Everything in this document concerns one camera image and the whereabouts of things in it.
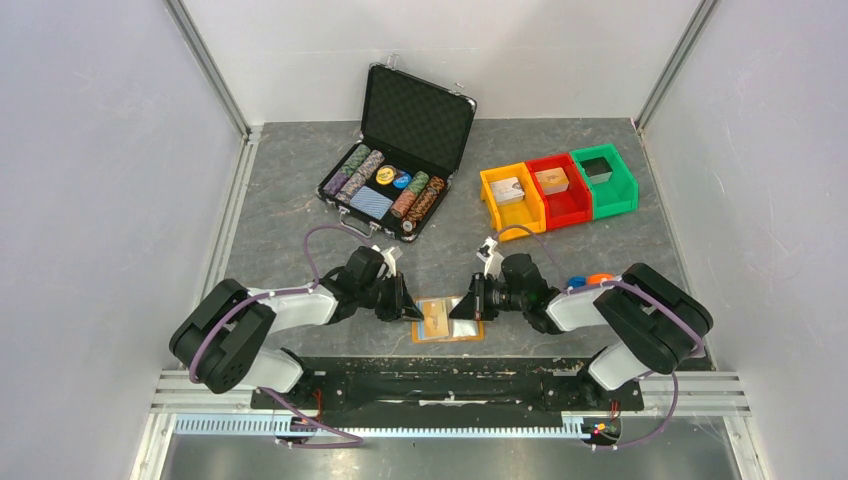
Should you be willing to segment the gold brown credit card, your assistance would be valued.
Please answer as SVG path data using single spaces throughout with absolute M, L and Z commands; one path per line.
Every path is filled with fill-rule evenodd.
M 451 321 L 448 317 L 451 300 L 437 298 L 421 300 L 418 305 L 423 320 L 417 327 L 420 341 L 443 340 L 451 337 Z

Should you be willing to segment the orange leather card holder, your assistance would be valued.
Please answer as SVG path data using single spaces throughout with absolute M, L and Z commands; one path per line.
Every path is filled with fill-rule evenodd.
M 459 301 L 461 300 L 460 297 L 456 297 L 456 296 L 454 296 L 454 297 L 439 297 L 439 298 L 448 298 L 448 299 L 451 300 L 451 308 L 449 310 L 449 313 L 452 310 L 452 308 L 455 307 L 459 303 Z M 419 300 L 416 301 L 416 305 L 418 306 L 419 302 L 421 300 L 428 300 L 428 299 L 437 299 L 437 298 L 419 299 Z M 412 342 L 416 343 L 416 344 L 454 343 L 454 342 L 475 342 L 475 341 L 481 341 L 481 340 L 484 339 L 485 332 L 484 332 L 484 327 L 483 327 L 483 324 L 482 324 L 481 321 L 454 320 L 454 319 L 450 319 L 450 321 L 451 321 L 451 337 L 447 338 L 447 339 L 435 340 L 435 341 L 420 341 L 418 339 L 418 333 L 417 333 L 417 327 L 419 326 L 420 322 L 413 323 L 411 325 Z

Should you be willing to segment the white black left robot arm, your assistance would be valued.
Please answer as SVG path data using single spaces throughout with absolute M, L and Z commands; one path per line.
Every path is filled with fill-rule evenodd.
M 294 353 L 272 348 L 270 335 L 305 326 L 326 326 L 367 309 L 383 322 L 421 321 L 397 268 L 395 247 L 358 247 L 345 265 L 314 285 L 249 289 L 234 279 L 213 287 L 172 334 L 171 354 L 189 379 L 222 394 L 244 384 L 271 389 L 290 407 L 314 394 L 311 370 Z

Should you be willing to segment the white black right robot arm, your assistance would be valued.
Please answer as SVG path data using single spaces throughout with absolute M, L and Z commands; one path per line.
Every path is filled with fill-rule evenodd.
M 670 375 L 684 360 L 704 355 L 704 338 L 714 326 L 701 303 L 647 264 L 562 290 L 543 278 L 528 254 L 501 259 L 495 274 L 474 274 L 448 316 L 491 321 L 501 312 L 518 312 L 534 330 L 549 335 L 612 329 L 616 342 L 582 368 L 577 382 L 580 400 L 591 408 L 606 406 L 631 380 Z

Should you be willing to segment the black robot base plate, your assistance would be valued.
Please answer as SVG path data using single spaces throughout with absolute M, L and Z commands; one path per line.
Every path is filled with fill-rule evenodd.
M 563 412 L 639 412 L 640 386 L 592 384 L 583 358 L 308 357 L 284 399 L 342 427 L 553 427 Z

